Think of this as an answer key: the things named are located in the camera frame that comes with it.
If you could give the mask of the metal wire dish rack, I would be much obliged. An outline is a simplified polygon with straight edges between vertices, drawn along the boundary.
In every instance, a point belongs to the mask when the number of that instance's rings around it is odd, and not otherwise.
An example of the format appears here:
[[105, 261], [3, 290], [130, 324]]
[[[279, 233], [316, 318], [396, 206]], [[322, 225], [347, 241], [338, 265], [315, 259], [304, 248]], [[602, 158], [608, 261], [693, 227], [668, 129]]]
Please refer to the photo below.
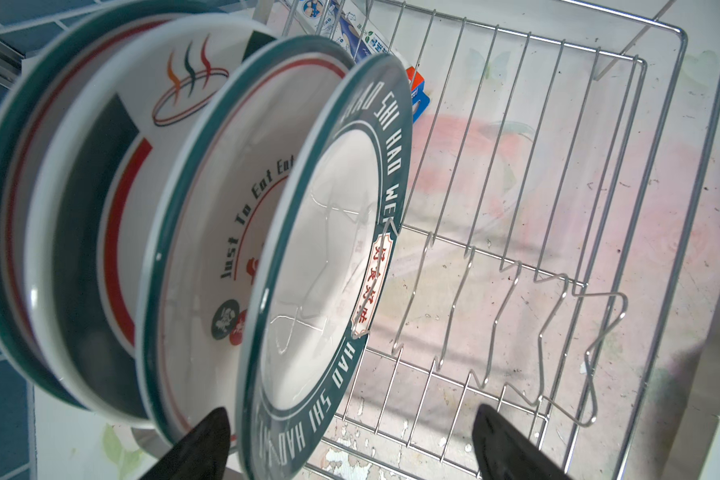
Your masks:
[[361, 1], [424, 80], [405, 228], [305, 479], [474, 479], [496, 408], [658, 479], [720, 293], [720, 1]]

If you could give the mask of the grey rim hao plate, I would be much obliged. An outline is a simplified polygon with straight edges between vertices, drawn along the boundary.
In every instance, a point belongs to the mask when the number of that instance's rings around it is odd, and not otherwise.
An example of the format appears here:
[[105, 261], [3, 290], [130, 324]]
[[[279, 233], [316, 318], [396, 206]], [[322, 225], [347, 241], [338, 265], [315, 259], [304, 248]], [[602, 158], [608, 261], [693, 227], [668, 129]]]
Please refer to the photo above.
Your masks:
[[290, 479], [361, 359], [398, 242], [412, 150], [401, 62], [353, 67], [318, 116], [262, 251], [236, 400], [250, 479]]

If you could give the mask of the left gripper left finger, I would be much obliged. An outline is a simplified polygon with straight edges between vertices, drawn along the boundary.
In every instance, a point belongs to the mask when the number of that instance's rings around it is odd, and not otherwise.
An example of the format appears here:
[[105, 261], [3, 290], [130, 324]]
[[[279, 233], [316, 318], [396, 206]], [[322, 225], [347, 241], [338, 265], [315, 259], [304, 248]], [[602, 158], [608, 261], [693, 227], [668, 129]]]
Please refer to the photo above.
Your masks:
[[224, 407], [212, 410], [141, 476], [152, 479], [222, 480], [231, 446], [231, 429]]

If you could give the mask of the just eat text plate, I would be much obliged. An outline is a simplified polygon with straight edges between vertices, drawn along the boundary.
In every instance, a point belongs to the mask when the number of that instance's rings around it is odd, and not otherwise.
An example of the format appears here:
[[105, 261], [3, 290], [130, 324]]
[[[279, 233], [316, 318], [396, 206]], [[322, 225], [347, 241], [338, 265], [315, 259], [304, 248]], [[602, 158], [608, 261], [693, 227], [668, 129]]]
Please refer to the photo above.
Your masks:
[[174, 444], [232, 409], [250, 296], [272, 217], [321, 110], [353, 65], [319, 36], [248, 56], [182, 146], [148, 236], [137, 307], [137, 376]]

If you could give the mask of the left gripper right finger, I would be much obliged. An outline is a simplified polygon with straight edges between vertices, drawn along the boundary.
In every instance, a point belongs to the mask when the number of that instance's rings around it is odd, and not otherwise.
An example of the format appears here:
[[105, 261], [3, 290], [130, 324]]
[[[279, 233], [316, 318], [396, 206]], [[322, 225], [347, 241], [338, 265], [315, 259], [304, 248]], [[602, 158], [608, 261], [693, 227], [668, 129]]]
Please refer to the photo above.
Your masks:
[[483, 479], [569, 479], [490, 405], [478, 407], [471, 437]]

